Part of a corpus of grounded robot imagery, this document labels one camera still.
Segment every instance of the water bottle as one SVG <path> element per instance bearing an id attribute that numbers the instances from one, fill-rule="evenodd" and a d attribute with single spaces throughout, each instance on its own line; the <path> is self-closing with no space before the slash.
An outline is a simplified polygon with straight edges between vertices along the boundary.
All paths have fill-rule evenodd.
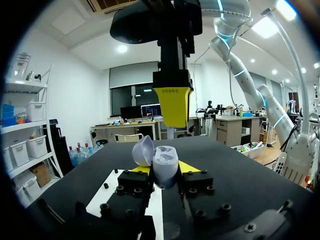
<path id="1" fill-rule="evenodd" d="M 70 159 L 71 159 L 71 163 L 72 163 L 72 166 L 75 168 L 78 164 L 77 164 L 77 157 L 78 157 L 78 154 L 75 150 L 72 149 L 72 146 L 69 146 L 69 156 L 70 156 Z"/>
<path id="2" fill-rule="evenodd" d="M 84 151 L 81 151 L 79 147 L 76 148 L 77 150 L 77 164 L 81 164 L 82 162 L 84 162 L 86 160 L 86 154 L 84 153 Z"/>
<path id="3" fill-rule="evenodd" d="M 94 152 L 94 150 L 92 149 L 92 146 L 89 146 L 88 147 L 88 153 L 87 153 L 87 155 L 86 155 L 86 158 L 88 159 L 88 158 L 90 158 L 93 154 L 95 154 L 95 152 Z"/>
<path id="4" fill-rule="evenodd" d="M 80 152 L 83 152 L 83 151 L 84 151 L 84 147 L 83 147 L 83 146 L 80 146 L 80 142 L 78 142 L 78 148 L 80 149 Z"/>
<path id="5" fill-rule="evenodd" d="M 85 151 L 86 154 L 88 154 L 88 152 L 89 152 L 88 146 L 89 146 L 88 143 L 85 143 L 84 151 Z"/>
<path id="6" fill-rule="evenodd" d="M 98 152 L 100 149 L 101 149 L 100 142 L 97 142 L 96 145 L 95 145 L 95 147 L 94 147 L 94 149 L 93 149 L 93 151 L 96 153 L 96 152 Z"/>

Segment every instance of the black tabletop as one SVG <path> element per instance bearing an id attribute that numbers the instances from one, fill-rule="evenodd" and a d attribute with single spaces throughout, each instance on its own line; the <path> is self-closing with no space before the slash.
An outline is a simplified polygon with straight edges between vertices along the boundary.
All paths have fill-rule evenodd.
<path id="1" fill-rule="evenodd" d="M 312 194 L 269 168 L 206 136 L 157 140 L 176 148 L 179 159 L 214 178 L 215 191 L 232 206 L 229 218 L 217 222 L 211 232 L 219 235 L 246 224 L 268 209 L 279 209 L 293 201 L 300 215 Z M 87 205 L 113 169 L 137 167 L 132 158 L 135 143 L 109 143 L 51 186 L 41 196 L 65 220 L 75 215 L 75 203 Z M 45 230 L 55 229 L 54 222 L 34 202 L 27 209 Z M 185 212 L 175 186 L 162 191 L 165 239 L 192 239 Z"/>

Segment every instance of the blue box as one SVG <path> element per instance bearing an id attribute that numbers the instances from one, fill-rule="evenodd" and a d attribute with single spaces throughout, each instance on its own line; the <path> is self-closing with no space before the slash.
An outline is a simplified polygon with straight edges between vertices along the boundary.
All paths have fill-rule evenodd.
<path id="1" fill-rule="evenodd" d="M 4 118 L 2 119 L 2 127 L 9 127 L 17 124 L 17 120 L 15 117 Z"/>
<path id="2" fill-rule="evenodd" d="M 14 117 L 15 107 L 8 104 L 2 105 L 2 119 L 10 119 Z"/>

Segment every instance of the chair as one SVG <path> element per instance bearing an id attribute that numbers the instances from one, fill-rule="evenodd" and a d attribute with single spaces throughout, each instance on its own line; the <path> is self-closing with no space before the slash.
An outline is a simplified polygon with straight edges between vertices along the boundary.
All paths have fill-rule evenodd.
<path id="1" fill-rule="evenodd" d="M 186 138 L 186 137 L 192 137 L 192 135 L 189 134 L 189 133 L 184 133 L 184 134 L 179 134 L 179 135 L 177 136 L 178 139 L 180 139 L 180 138 Z"/>
<path id="2" fill-rule="evenodd" d="M 196 129 L 196 125 L 192 125 L 191 127 L 189 127 L 189 133 L 193 133 L 195 129 Z M 192 134 L 189 134 L 189 133 L 179 134 L 177 138 L 180 139 L 180 138 L 192 137 Z"/>
<path id="3" fill-rule="evenodd" d="M 96 141 L 96 136 L 97 136 L 97 134 L 93 131 L 93 132 L 91 132 L 91 137 L 92 137 L 92 139 L 93 139 L 93 141 L 94 141 L 94 146 L 97 144 L 97 143 L 100 143 L 100 144 L 102 144 L 102 145 L 106 145 L 107 143 L 108 143 L 108 140 L 106 140 L 106 139 L 101 139 L 101 140 L 98 140 L 98 141 Z"/>
<path id="4" fill-rule="evenodd" d="M 144 135 L 142 133 L 133 134 L 133 135 L 120 135 L 115 134 L 114 140 L 116 143 L 130 143 L 130 142 L 139 142 L 140 139 L 142 139 Z"/>

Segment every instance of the wooden floor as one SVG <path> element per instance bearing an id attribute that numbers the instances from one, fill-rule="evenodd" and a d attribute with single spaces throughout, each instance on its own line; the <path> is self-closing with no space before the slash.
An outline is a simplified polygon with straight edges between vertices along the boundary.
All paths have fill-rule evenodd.
<path id="1" fill-rule="evenodd" d="M 257 161 L 258 163 L 261 163 L 263 165 L 271 163 L 272 161 L 276 160 L 280 153 L 280 143 L 279 140 L 277 139 L 276 143 L 272 145 L 272 147 L 266 147 L 264 146 L 262 149 L 261 156 L 255 158 L 254 160 Z M 272 164 L 267 165 L 268 168 L 272 169 Z"/>

